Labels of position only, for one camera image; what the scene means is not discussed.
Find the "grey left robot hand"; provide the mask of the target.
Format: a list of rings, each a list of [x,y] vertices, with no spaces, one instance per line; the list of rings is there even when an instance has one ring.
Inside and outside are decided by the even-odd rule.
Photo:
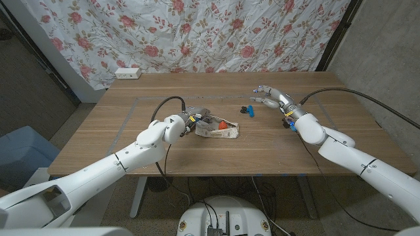
[[[203,107],[187,107],[184,110],[187,114],[186,126],[188,128],[201,128],[208,131],[214,131],[215,127],[212,125],[210,111]]]

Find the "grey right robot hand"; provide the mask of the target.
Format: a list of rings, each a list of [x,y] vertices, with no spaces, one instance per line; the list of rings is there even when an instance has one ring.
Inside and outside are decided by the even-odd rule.
[[[279,109],[286,117],[299,119],[308,112],[298,105],[288,94],[266,85],[259,85],[253,92],[264,92],[266,97],[250,97],[251,101],[259,102],[272,109]]]

